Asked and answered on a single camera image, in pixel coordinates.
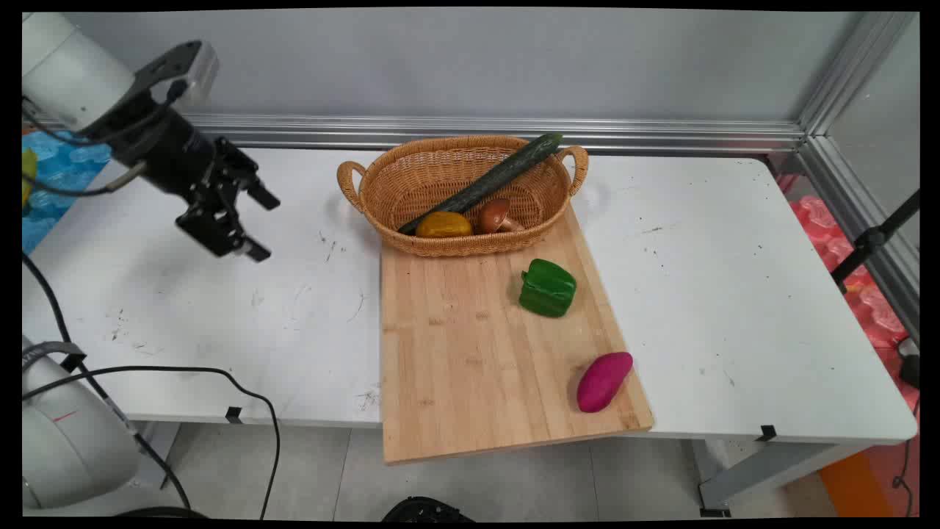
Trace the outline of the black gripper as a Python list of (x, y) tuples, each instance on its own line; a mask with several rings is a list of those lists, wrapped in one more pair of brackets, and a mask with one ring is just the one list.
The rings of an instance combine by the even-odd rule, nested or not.
[[(237, 196), (245, 191), (268, 211), (280, 201), (263, 184), (259, 165), (222, 135), (205, 135), (177, 110), (162, 109), (151, 94), (123, 98), (79, 134), (107, 144), (113, 158), (129, 168), (145, 162), (148, 183), (189, 204), (176, 225), (205, 250), (217, 257), (246, 255), (254, 262), (271, 257), (239, 221)], [(219, 177), (238, 191), (220, 191)]]

